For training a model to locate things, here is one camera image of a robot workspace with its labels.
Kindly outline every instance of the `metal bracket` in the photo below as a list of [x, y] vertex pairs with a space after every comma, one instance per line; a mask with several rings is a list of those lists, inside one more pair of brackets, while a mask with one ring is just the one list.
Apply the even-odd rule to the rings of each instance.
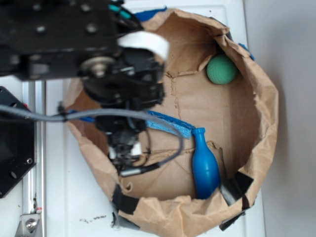
[[41, 214], [21, 215], [15, 237], [42, 237]]

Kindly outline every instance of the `white strap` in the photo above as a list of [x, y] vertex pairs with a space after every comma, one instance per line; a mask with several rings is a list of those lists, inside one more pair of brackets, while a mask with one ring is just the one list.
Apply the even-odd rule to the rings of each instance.
[[154, 33], [138, 31], [118, 39], [118, 44], [124, 48], [142, 48], [158, 54], [164, 61], [168, 59], [169, 42]]

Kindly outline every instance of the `green ball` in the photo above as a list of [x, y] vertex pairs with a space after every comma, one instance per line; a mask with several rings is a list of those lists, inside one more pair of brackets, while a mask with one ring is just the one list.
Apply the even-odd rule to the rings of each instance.
[[230, 83], [237, 74], [237, 67], [225, 54], [212, 58], [207, 64], [207, 76], [215, 84]]

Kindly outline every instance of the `dirt speck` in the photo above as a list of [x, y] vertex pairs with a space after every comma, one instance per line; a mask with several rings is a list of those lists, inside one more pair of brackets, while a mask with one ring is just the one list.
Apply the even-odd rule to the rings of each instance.
[[97, 219], [101, 219], [101, 218], [106, 218], [107, 216], [96, 216], [94, 217], [94, 220], [97, 220]]
[[80, 219], [79, 221], [89, 224], [89, 222], [86, 219]]

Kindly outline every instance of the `blue sponge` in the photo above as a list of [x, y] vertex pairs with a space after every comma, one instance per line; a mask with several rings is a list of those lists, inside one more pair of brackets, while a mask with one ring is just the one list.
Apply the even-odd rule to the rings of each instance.
[[[171, 124], [172, 126], [174, 126], [176, 129], [178, 129], [182, 133], [182, 136], [184, 138], [190, 139], [192, 137], [192, 129], [195, 128], [193, 125], [191, 125], [191, 124], [189, 124], [187, 122], [184, 122], [182, 120], [179, 120], [177, 118], [173, 118], [171, 116], [164, 115], [164, 114], [161, 114], [161, 113], [158, 113], [158, 112], [155, 112], [155, 111], [148, 111], [147, 113], [149, 115], [152, 115], [154, 117], [162, 119], [162, 120], [168, 122], [169, 124]], [[158, 129], [158, 130], [161, 130], [161, 131], [165, 131], [165, 132], [168, 132], [168, 133], [175, 134], [170, 129], [168, 129], [168, 128], [160, 125], [160, 124], [157, 124], [155, 122], [152, 122], [152, 121], [146, 121], [146, 125], [147, 125], [147, 127], [150, 127], [152, 129]]]

